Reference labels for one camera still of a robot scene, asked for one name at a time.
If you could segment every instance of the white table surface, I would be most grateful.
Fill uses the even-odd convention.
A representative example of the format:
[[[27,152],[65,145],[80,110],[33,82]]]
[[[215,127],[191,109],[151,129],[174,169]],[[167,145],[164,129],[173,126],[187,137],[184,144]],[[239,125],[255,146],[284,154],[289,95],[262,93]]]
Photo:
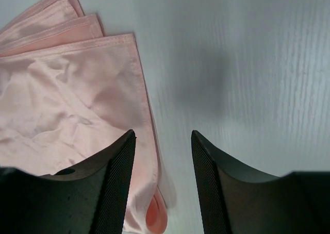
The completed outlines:
[[[0,27],[38,0],[0,0]],[[262,171],[329,170],[330,0],[79,0],[134,32],[158,131],[166,233],[203,233],[190,135]]]

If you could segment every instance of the pink napkin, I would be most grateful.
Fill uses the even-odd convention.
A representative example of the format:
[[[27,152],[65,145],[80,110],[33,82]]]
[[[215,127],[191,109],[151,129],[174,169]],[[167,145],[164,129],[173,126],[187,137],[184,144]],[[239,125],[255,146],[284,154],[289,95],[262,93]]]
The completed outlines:
[[[87,15],[55,25],[0,46],[0,57],[102,37],[96,15]]]
[[[0,164],[53,174],[132,128],[124,230],[163,233],[167,212],[135,38],[102,37],[96,16],[82,16],[78,0],[41,0],[2,29]]]

